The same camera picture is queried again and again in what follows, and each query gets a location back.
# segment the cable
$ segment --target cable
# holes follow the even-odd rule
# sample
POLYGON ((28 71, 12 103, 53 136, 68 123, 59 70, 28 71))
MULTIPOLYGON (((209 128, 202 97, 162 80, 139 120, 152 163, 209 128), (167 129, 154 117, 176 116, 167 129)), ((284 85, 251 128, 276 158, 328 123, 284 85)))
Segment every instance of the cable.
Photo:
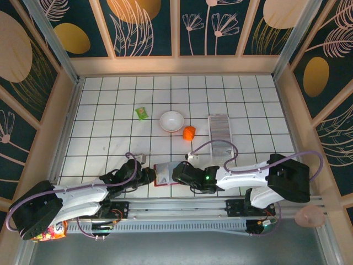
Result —
POLYGON ((216 142, 216 141, 218 141, 218 142, 226 142, 226 143, 228 143, 229 145, 231 145, 231 146, 235 149, 235 151, 236 151, 236 153, 234 154, 234 157, 232 157, 231 159, 227 160, 227 161, 224 163, 224 165, 223 165, 224 169, 225 169, 227 172, 231 173, 231 174, 247 174, 247 173, 254 173, 254 172, 258 172, 258 171, 262 171, 262 170, 268 169, 268 168, 270 168, 270 167, 275 167, 275 166, 277 166, 277 165, 279 165, 279 164, 281 164, 281 163, 283 163, 283 162, 285 162, 285 161, 288 161, 288 160, 290 160, 290 159, 292 159, 292 158, 294 158, 294 157, 313 154, 313 155, 317 155, 317 156, 319 157, 319 159, 320 159, 320 165, 319 165, 318 170, 317 170, 317 171, 315 172, 315 174, 310 178, 310 181, 313 181, 313 180, 316 179, 316 177, 320 174, 320 172, 321 172, 321 170, 322 170, 322 168, 323 168, 323 166, 324 166, 324 158, 323 158, 323 156, 322 156, 319 152, 317 152, 317 151, 303 151, 303 152, 295 153, 295 154, 293 154, 293 155, 284 157, 284 158, 282 158, 282 159, 280 159, 280 160, 278 160, 278 161, 276 161, 276 162, 274 162, 274 163, 272 163, 272 164, 269 164, 269 165, 267 165, 267 166, 264 166, 264 167, 254 168, 254 169, 249 169, 249 170, 242 170, 242 171, 232 171, 232 170, 230 170, 229 168, 227 168, 227 164, 230 163, 230 162, 233 161, 233 160, 234 160, 234 161, 236 160, 237 156, 239 155, 239 151, 238 151, 237 147, 236 147, 235 145, 233 145, 231 142, 226 141, 226 140, 221 140, 221 139, 214 139, 214 140, 208 141, 208 142, 202 144, 202 145, 201 145, 199 148, 197 148, 195 151, 191 152, 191 154, 192 154, 192 155, 195 154, 195 152, 197 152, 199 149, 203 148, 205 145, 208 145, 208 144, 210 144, 210 143, 212 143, 212 142, 216 142))
POLYGON ((130 190, 130 191, 128 191, 128 192, 127 192, 127 191, 124 191, 124 193, 135 192, 135 191, 137 191, 137 188, 138 188, 138 187, 136 187, 135 189, 132 189, 132 190, 130 190))
POLYGON ((9 211, 9 213, 7 214, 7 216, 5 218, 5 224, 6 224, 7 229, 12 231, 12 232, 18 231, 17 229, 11 227, 11 225, 10 225, 11 216, 23 204, 25 204, 25 203, 27 203, 27 202, 35 199, 35 198, 38 198, 38 197, 41 197, 41 196, 45 196, 45 195, 49 195, 49 194, 65 193, 65 192, 71 192, 71 191, 74 191, 74 190, 93 188, 93 187, 105 187, 105 188, 107 188, 107 187, 122 186, 122 185, 130 182, 131 180, 133 180, 135 178, 136 173, 137 173, 137 160, 136 160, 136 157, 130 152, 127 152, 125 154, 125 156, 126 156, 126 158, 129 158, 131 156, 133 158, 133 160, 135 161, 135 169, 133 170, 133 173, 132 173, 132 175, 131 175, 131 177, 129 179, 127 179, 127 180, 125 180, 123 182, 120 182, 120 183, 115 183, 115 184, 88 184, 88 185, 73 187, 73 188, 69 188, 69 189, 48 190, 47 192, 41 192, 41 193, 38 193, 38 194, 34 194, 34 195, 24 199, 23 201, 19 202, 18 204, 16 204, 14 207, 11 208, 11 210, 9 211))
POLYGON ((193 192, 194 194, 206 194, 206 192, 196 192, 195 189, 192 190, 191 186, 190 186, 190 191, 193 192))

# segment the white floor tile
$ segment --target white floor tile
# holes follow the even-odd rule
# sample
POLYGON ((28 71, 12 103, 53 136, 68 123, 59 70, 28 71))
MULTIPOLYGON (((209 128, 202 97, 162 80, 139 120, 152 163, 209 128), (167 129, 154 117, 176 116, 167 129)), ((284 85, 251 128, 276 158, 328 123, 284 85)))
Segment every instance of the white floor tile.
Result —
POLYGON ((187 89, 172 89, 172 103, 188 103, 189 91, 187 89))
POLYGON ((237 157, 237 167, 252 166, 256 164, 254 153, 241 153, 237 157))
POLYGON ((133 120, 132 136, 150 136, 151 135, 151 120, 133 120))
POLYGON ((151 155, 169 155, 171 139, 169 136, 151 137, 151 155))
POLYGON ((98 105, 95 120, 112 120, 115 105, 98 105))
POLYGON ((153 90, 136 91, 135 104, 151 104, 153 90))
POLYGON ((187 76, 172 76, 172 88, 189 88, 187 76))
POLYGON ((85 162, 85 156, 66 157, 62 176, 82 176, 85 162))
POLYGON ((261 95, 258 88, 243 88, 245 102, 261 102, 261 95))
POLYGON ((130 137, 112 137, 110 139, 109 156, 123 156, 129 151, 129 147, 130 137))
POLYGON ((268 118, 272 134, 288 134, 285 118, 268 118))
POLYGON ((275 152, 271 135, 252 135, 256 153, 275 152))
POLYGON ((206 76, 207 88, 223 88, 222 76, 206 76))
POLYGON ((84 176, 102 176, 105 174, 106 156, 88 156, 84 167, 84 176))
POLYGON ((131 120, 114 120, 112 136, 129 136, 131 135, 131 120))
POLYGON ((153 89, 153 76, 137 77, 136 89, 153 89))
POLYGON ((185 141, 182 137, 173 136, 172 137, 172 154, 184 155, 191 152, 191 142, 185 141))
POLYGON ((90 137, 92 127, 92 120, 75 121, 73 125, 72 137, 90 137))
POLYGON ((289 134, 273 135, 276 152, 294 152, 293 144, 289 134))
POLYGON ((189 76, 189 88, 206 88, 205 76, 189 76))
POLYGON ((190 191, 190 186, 186 185, 172 185, 172 197, 193 197, 194 194, 190 191))
POLYGON ((227 189, 224 192, 218 191, 218 196, 240 196, 239 187, 235 187, 232 189, 227 189))
POLYGON ((257 153, 256 154, 256 159, 258 160, 258 163, 268 161, 270 159, 270 155, 272 153, 257 153))
POLYGON ((244 103, 227 103, 230 118, 246 118, 247 112, 244 103))
POLYGON ((117 90, 119 77, 104 77, 100 90, 117 90))
POLYGON ((76 120, 93 120, 96 105, 81 105, 78 107, 76 120))
POLYGON ((135 154, 143 153, 149 155, 150 137, 132 137, 130 141, 130 152, 135 154))
POLYGON ((279 102, 270 103, 265 102, 265 111, 267 117, 283 117, 283 111, 281 108, 281 104, 279 102))
POLYGON ((249 121, 246 118, 229 119, 231 124, 231 133, 235 134, 250 134, 249 121))
POLYGON ((170 155, 157 155, 150 156, 149 159, 149 167, 153 168, 156 164, 167 163, 170 162, 170 155))
POLYGON ((209 103, 208 108, 211 114, 227 114, 227 104, 226 103, 209 103))
POLYGON ((191 118, 207 118, 209 116, 207 103, 191 103, 190 111, 191 118))
POLYGON ((154 89, 170 89, 170 76, 155 76, 154 89))
POLYGON ((154 186, 152 182, 148 187, 148 197, 149 198, 166 198, 170 197, 171 187, 169 185, 165 186, 154 186))
POLYGON ((208 102, 226 102, 226 97, 224 96, 224 90, 220 89, 207 89, 207 99, 208 102))
POLYGON ((274 80, 271 75, 256 76, 259 87, 275 87, 274 80))
POLYGON ((225 89, 227 102, 244 102, 243 92, 240 88, 225 89))
POLYGON ((185 127, 190 126, 190 119, 184 119, 183 127, 180 130, 172 132, 172 136, 182 136, 185 127))
POLYGON ((123 164, 127 162, 126 156, 108 156, 106 163, 106 173, 114 170, 120 169, 123 164))
POLYGON ((263 102, 279 102, 276 88, 260 88, 263 102))
POLYGON ((134 113, 133 104, 115 106, 115 120, 131 120, 134 113))
POLYGON ((104 156, 108 154, 109 137, 91 138, 89 143, 89 156, 104 156))
POLYGON ((242 88, 255 88, 258 87, 255 76, 239 76, 242 88))
POLYGON ((81 184, 82 177, 64 177, 60 179, 60 186, 72 186, 81 184))
POLYGON ((193 119, 191 126, 195 127, 195 135, 208 135, 208 120, 207 119, 193 119))
POLYGON ((239 76, 223 76, 224 88, 240 88, 239 76))
POLYGON ((190 103, 206 103, 207 93, 205 89, 190 89, 190 103))
POLYGON ((83 91, 80 105, 96 105, 99 98, 99 91, 83 91))
POLYGON ((117 92, 117 104, 133 104, 135 98, 135 90, 128 90, 128 91, 118 91, 117 92))
POLYGON ((172 110, 180 113, 184 119, 190 119, 189 104, 172 104, 172 110))
POLYGON ((101 91, 99 95, 98 104, 115 104, 116 90, 101 91))
POLYGON ((245 103, 249 118, 266 117, 262 103, 245 103))
POLYGON ((170 111, 170 104, 154 104, 152 119, 160 119, 168 111, 170 111))
MULTIPOLYGON (((201 145, 208 142, 209 140, 210 140, 210 137, 208 135, 195 136, 195 138, 192 140, 192 151, 195 151, 197 148, 199 148, 201 145)), ((206 145, 205 147, 200 149, 197 153, 211 153, 210 146, 211 146, 210 144, 206 145)))
POLYGON ((100 90, 101 77, 88 77, 84 82, 83 90, 100 90))
POLYGON ((145 108, 145 112, 148 115, 148 117, 145 120, 150 120, 151 119, 151 115, 152 115, 152 104, 135 104, 133 106, 133 119, 134 120, 138 120, 138 115, 137 115, 136 109, 140 109, 142 107, 145 108))
POLYGON ((96 120, 93 124, 92 137, 110 137, 112 120, 96 120))
POLYGON ((153 104, 156 103, 170 103, 170 90, 155 89, 153 91, 153 104))
POLYGON ((253 153, 254 147, 251 135, 233 135, 233 144, 237 147, 239 153, 253 153))
POLYGON ((143 185, 137 188, 134 192, 125 193, 125 198, 147 198, 148 185, 143 185))
POLYGON ((135 89, 136 77, 120 77, 119 90, 135 89))
POLYGON ((89 138, 71 138, 67 150, 67 156, 86 156, 89 138))
POLYGON ((249 118, 252 134, 269 134, 270 129, 267 118, 249 118))
POLYGON ((159 120, 152 120, 152 136, 170 136, 170 132, 162 129, 159 120))

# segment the yellow circle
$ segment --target yellow circle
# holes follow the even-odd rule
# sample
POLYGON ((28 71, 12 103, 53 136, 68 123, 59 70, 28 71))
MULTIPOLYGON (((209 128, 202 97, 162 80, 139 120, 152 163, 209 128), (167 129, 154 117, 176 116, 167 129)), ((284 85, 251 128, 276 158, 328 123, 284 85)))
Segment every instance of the yellow circle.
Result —
MULTIPOLYGON (((308 1, 310 0, 266 0, 264 20, 268 26, 275 29, 293 28, 298 23, 308 1)), ((314 12, 311 19, 315 17, 318 10, 314 12)))
POLYGON ((107 3, 119 19, 128 23, 143 23, 144 19, 138 19, 141 15, 137 12, 135 1, 142 12, 146 10, 150 20, 155 18, 161 9, 161 0, 107 0, 107 3))
POLYGON ((73 54, 83 54, 90 48, 87 34, 78 26, 71 23, 62 23, 54 28, 65 50, 73 54))
POLYGON ((2 11, 0 36, 0 76, 10 82, 21 82, 32 67, 31 41, 24 28, 2 11))
POLYGON ((312 58, 304 71, 304 91, 309 97, 317 97, 324 90, 330 75, 330 68, 325 59, 312 58))

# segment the flower illustration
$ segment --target flower illustration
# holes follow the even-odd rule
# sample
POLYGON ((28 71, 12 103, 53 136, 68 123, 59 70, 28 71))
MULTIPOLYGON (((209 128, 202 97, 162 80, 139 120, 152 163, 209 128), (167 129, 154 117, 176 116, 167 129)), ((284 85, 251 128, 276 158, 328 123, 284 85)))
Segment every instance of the flower illustration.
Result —
POLYGON ((196 29, 202 29, 205 25, 202 23, 202 19, 200 17, 200 14, 184 14, 183 15, 183 22, 186 27, 186 30, 188 31, 188 37, 189 37, 189 46, 190 46, 190 51, 191 55, 194 55, 194 52, 192 50, 192 45, 191 45, 191 39, 190 39, 190 31, 196 30, 196 29))
POLYGON ((239 33, 237 14, 224 14, 220 20, 220 14, 212 15, 212 26, 216 37, 229 36, 239 33))
POLYGON ((215 7, 216 5, 227 5, 227 4, 238 4, 243 0, 206 0, 206 3, 210 7, 215 7))
POLYGON ((0 110, 0 142, 7 144, 10 142, 13 125, 15 123, 15 115, 8 112, 7 118, 5 112, 0 110))

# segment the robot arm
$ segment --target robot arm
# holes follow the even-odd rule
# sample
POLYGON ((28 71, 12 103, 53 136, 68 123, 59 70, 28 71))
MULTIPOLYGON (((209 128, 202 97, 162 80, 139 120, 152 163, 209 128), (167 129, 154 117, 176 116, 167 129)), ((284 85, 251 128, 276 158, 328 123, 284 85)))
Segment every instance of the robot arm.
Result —
POLYGON ((310 201, 308 166, 288 160, 277 166, 259 170, 282 158, 284 156, 272 154, 268 161, 253 166, 230 168, 232 173, 219 166, 207 167, 203 171, 188 162, 182 162, 174 169, 172 179, 211 194, 234 187, 257 187, 251 191, 250 204, 262 209, 283 199, 296 203, 310 201))

